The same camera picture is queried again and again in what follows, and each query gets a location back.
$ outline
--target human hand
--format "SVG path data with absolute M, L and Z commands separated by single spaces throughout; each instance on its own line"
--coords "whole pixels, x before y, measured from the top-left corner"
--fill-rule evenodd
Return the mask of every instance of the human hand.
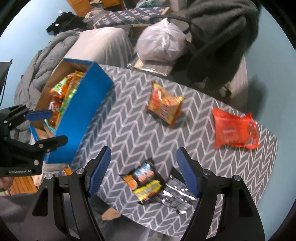
M 0 178 L 0 188 L 7 189 L 12 185 L 14 177 L 1 177 Z

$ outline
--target wooden furniture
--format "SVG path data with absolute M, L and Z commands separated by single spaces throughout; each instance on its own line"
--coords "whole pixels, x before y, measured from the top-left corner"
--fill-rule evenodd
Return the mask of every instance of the wooden furniture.
M 79 17 L 85 17 L 91 11 L 89 0 L 67 0 Z
M 18 193 L 36 193 L 37 188 L 34 185 L 32 177 L 16 177 L 10 187 L 11 195 Z
M 102 3 L 104 5 L 104 8 L 120 5 L 122 10 L 126 9 L 123 0 L 102 0 Z

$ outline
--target gray tablecloth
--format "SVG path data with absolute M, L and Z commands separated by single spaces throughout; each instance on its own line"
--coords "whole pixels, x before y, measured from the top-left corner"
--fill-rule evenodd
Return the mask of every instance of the gray tablecloth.
M 221 147 L 215 150 L 215 127 L 212 108 L 218 107 L 241 115 L 230 106 L 196 90 L 160 79 L 142 72 L 101 66 L 114 81 L 92 119 L 81 141 L 72 169 L 84 167 L 95 158 L 103 146 L 109 146 L 112 160 L 98 195 L 123 215 L 158 232 L 182 236 L 194 208 L 178 215 L 161 204 L 142 206 L 136 196 L 120 178 L 149 157 L 155 160 L 158 172 L 169 176 L 176 164 L 176 151 L 185 147 L 192 159 L 216 175 L 232 177 L 241 175 L 255 203 L 258 202 L 269 179 L 277 151 L 277 139 L 269 130 L 259 125 L 260 148 L 247 150 Z M 182 114 L 174 128 L 160 118 L 145 112 L 151 92 L 151 82 L 156 81 L 173 95 L 184 95 Z M 217 230 L 222 198 L 218 196 L 209 237 Z

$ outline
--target open blue box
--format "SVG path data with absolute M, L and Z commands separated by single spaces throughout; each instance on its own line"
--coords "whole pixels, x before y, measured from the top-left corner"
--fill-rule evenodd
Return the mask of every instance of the open blue box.
M 35 110 L 47 110 L 52 96 L 49 91 L 68 74 L 75 70 L 85 72 L 76 93 L 72 97 L 55 136 L 66 135 L 68 143 L 47 154 L 46 163 L 71 163 L 80 141 L 90 124 L 93 115 L 113 85 L 112 80 L 94 61 L 64 58 L 47 81 Z M 35 141 L 51 137 L 44 129 L 44 121 L 31 122 Z

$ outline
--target light blue wall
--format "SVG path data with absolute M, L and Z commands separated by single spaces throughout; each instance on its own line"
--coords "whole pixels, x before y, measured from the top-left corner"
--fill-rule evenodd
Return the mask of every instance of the light blue wall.
M 66 0 L 31 0 L 0 36 L 0 62 L 13 59 L 1 108 L 14 105 L 14 93 L 21 75 L 34 55 L 53 38 L 46 29 L 59 16 L 60 10 L 75 14 Z
M 296 198 L 296 52 L 274 18 L 262 9 L 259 35 L 246 54 L 251 109 L 278 138 L 278 154 L 258 204 L 266 239 L 281 225 Z

